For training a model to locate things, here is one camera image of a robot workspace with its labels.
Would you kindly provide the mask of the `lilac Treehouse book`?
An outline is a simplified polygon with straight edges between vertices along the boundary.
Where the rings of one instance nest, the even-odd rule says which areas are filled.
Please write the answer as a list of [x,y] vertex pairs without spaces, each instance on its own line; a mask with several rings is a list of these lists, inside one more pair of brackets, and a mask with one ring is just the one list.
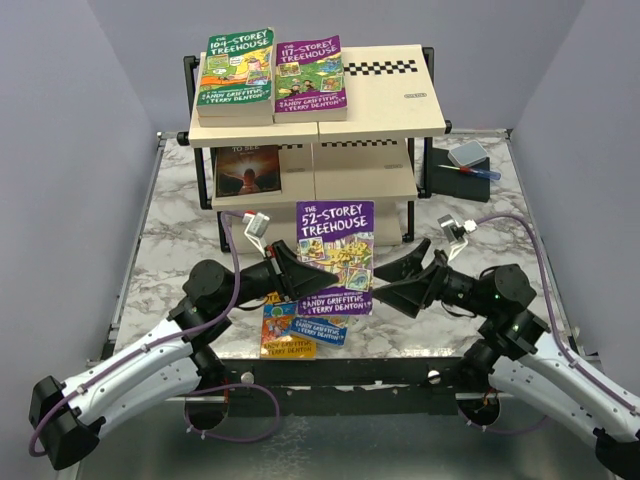
[[299,260],[337,280],[299,301],[302,316],[369,315],[373,308],[375,203],[300,201],[296,204]]

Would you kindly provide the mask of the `blue 91-Storey Treehouse book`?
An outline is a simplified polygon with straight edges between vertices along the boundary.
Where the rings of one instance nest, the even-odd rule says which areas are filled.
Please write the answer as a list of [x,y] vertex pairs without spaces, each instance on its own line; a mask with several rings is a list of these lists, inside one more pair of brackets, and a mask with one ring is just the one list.
[[287,333],[322,345],[343,347],[348,327],[348,316],[296,316]]

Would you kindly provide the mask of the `dark Three Days To See book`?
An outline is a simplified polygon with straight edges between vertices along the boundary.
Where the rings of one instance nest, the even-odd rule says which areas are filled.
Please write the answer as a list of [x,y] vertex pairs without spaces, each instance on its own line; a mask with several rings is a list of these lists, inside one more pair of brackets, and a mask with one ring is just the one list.
[[276,145],[221,147],[215,160],[217,198],[279,193],[282,189]]

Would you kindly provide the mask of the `purple 117-Storey Treehouse book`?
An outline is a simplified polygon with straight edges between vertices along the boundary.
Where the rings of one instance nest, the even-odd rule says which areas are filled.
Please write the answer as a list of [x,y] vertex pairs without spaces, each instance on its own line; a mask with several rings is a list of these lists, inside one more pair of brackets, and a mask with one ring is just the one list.
[[343,121],[347,105],[339,36],[277,45],[276,124]]

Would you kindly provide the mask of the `green 104-Storey Treehouse book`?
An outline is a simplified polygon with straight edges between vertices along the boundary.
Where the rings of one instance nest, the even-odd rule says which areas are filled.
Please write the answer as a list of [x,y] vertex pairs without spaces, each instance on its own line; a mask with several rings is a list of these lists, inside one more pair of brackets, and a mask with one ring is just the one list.
[[213,35],[200,63],[195,108],[201,116],[271,116],[274,30]]

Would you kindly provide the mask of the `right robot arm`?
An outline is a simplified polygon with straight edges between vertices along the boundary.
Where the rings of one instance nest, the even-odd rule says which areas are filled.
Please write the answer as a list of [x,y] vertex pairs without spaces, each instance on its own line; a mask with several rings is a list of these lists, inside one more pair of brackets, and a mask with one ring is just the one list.
[[374,270],[384,286],[381,303],[409,316],[434,302],[483,318],[480,338],[457,366],[469,390],[508,393],[563,424],[590,445],[597,460],[622,479],[639,476],[639,398],[573,352],[534,314],[536,296],[516,264],[497,266],[478,278],[453,269],[437,250],[422,260],[430,242]]

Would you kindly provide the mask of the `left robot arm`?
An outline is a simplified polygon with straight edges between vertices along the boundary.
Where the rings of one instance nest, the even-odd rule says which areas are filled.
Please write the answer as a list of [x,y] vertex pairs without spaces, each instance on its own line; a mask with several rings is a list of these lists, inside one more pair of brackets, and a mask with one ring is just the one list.
[[247,268],[203,260],[191,270],[179,303],[151,331],[102,363],[33,388],[28,452],[63,470],[88,456],[114,427],[174,396],[231,388],[211,343],[231,324],[230,311],[276,292],[300,300],[334,285],[336,275],[299,261],[282,241]]

